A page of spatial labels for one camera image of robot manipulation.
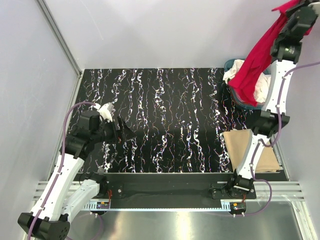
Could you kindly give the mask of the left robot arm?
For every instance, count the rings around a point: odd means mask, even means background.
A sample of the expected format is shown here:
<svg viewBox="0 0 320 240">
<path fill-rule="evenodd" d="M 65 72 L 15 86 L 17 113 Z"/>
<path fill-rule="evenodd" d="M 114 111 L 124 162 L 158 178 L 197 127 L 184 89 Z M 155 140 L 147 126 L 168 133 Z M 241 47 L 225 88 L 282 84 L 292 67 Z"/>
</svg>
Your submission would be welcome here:
<svg viewBox="0 0 320 240">
<path fill-rule="evenodd" d="M 85 204 L 94 197 L 103 198 L 110 193 L 107 178 L 93 172 L 67 197 L 74 178 L 96 144 L 124 144 L 135 137 L 124 118 L 113 119 L 109 110 L 82 112 L 62 143 L 57 165 L 40 198 L 30 212 L 21 213 L 17 220 L 27 238 L 64 240 L 74 217 Z"/>
</svg>

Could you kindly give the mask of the red t shirt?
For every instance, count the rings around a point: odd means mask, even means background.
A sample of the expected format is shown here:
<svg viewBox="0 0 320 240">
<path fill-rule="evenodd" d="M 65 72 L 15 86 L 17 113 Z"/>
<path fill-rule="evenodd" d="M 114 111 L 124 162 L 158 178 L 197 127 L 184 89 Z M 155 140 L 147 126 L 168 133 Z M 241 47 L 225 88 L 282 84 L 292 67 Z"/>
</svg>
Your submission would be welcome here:
<svg viewBox="0 0 320 240">
<path fill-rule="evenodd" d="M 280 15 L 278 19 L 255 44 L 239 71 L 235 74 L 235 77 L 228 82 L 228 85 L 235 90 L 235 93 L 245 104 L 254 107 L 258 105 L 258 102 L 254 98 L 256 83 L 261 73 L 271 63 L 271 47 L 288 20 L 286 11 L 298 3 L 298 0 L 290 0 L 273 9 L 273 11 L 279 11 Z"/>
</svg>

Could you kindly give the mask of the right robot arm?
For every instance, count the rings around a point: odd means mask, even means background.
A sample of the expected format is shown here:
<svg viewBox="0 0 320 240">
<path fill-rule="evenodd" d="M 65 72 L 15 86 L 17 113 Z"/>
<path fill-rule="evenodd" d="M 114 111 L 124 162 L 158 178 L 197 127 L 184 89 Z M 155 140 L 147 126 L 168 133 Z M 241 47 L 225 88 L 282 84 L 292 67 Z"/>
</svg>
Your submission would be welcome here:
<svg viewBox="0 0 320 240">
<path fill-rule="evenodd" d="M 286 115 L 286 100 L 293 71 L 302 52 L 302 39 L 308 35 L 320 16 L 318 0 L 290 0 L 276 7 L 278 19 L 256 43 L 243 65 L 228 82 L 247 105 L 257 106 L 254 98 L 259 76 L 271 71 L 266 100 L 249 125 L 249 141 L 241 163 L 224 188 L 231 198 L 246 196 L 253 188 L 256 168 L 265 148 L 271 148 L 280 137 L 290 117 Z"/>
</svg>

